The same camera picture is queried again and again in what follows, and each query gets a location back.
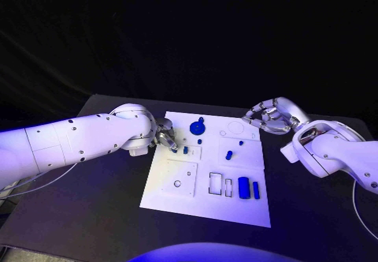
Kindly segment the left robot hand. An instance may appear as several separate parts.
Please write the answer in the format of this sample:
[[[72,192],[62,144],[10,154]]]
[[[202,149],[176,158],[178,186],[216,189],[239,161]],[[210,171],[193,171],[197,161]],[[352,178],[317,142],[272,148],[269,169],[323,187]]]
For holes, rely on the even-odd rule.
[[[165,146],[171,151],[177,151],[177,143],[174,141],[173,123],[167,118],[155,119],[155,134],[152,143]]]

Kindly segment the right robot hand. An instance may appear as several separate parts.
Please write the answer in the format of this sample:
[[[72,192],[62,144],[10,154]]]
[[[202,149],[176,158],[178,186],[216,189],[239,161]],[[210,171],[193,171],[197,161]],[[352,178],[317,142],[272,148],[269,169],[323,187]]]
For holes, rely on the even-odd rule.
[[[274,135],[297,132],[311,121],[303,109],[285,97],[259,102],[241,119],[252,127]]]

